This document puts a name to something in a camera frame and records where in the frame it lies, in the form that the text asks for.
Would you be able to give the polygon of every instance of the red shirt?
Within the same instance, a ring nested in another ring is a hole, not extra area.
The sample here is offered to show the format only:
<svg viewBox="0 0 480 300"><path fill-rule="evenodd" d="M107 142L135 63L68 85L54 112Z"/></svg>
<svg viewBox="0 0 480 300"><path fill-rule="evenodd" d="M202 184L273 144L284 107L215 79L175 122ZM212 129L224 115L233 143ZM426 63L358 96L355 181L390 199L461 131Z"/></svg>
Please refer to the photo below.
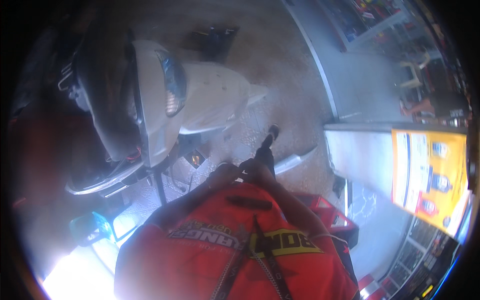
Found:
<svg viewBox="0 0 480 300"><path fill-rule="evenodd" d="M271 210L238 207L225 199L243 196L273 203ZM253 214L272 238L277 263L294 300L351 300L358 291L330 237L309 240L287 223L264 190L247 183L209 196L173 232L146 225L120 249L114 292L120 299L210 299L231 259L240 232L255 232ZM252 234L250 249L256 248ZM263 252L257 254L262 258ZM244 258L228 299L278 299L259 263Z"/></svg>

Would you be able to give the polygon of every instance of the yellow poster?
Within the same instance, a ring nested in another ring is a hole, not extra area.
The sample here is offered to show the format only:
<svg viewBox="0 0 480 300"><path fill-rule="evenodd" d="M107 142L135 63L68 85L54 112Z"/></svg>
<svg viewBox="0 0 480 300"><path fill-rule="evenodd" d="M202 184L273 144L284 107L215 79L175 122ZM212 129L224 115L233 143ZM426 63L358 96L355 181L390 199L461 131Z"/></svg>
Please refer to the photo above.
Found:
<svg viewBox="0 0 480 300"><path fill-rule="evenodd" d="M392 202L454 237L469 197L467 136L392 130Z"/></svg>

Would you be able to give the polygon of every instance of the sneaker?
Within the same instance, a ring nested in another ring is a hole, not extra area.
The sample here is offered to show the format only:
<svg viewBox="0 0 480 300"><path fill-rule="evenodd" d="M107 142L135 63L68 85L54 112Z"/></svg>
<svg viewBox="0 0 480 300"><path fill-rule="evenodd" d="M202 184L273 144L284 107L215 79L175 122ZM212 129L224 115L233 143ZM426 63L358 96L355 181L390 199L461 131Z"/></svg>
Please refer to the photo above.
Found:
<svg viewBox="0 0 480 300"><path fill-rule="evenodd" d="M276 140L278 134L280 133L280 128L277 124L273 123L270 128L268 128L268 133L272 135L273 140Z"/></svg>

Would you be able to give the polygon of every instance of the motorcycle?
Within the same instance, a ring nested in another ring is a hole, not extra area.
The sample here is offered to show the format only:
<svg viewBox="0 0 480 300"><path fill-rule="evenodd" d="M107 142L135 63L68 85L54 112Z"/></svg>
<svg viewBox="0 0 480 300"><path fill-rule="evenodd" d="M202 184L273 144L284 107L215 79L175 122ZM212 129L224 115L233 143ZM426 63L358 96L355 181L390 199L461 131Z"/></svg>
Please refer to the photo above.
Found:
<svg viewBox="0 0 480 300"><path fill-rule="evenodd" d="M103 145L97 155L106 157L102 171L69 178L65 190L76 195L110 197L151 175L158 185L178 157L231 127L268 92L222 65L183 62L155 41L130 37L120 96L112 101L94 51L83 41L58 82L91 114Z"/></svg>

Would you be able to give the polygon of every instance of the hand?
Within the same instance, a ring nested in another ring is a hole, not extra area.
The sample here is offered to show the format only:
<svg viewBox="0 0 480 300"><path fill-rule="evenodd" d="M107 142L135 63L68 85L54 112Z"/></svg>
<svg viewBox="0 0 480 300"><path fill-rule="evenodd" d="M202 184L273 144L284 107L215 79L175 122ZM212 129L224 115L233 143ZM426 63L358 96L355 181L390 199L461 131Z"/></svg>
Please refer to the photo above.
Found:
<svg viewBox="0 0 480 300"><path fill-rule="evenodd" d="M277 182L270 170L262 162L250 158L240 164L239 169L246 174L241 173L240 178L245 182L254 183L262 188L268 188Z"/></svg>
<svg viewBox="0 0 480 300"><path fill-rule="evenodd" d="M208 175L205 182L213 191L218 191L233 183L241 174L241 170L233 164L223 164Z"/></svg>

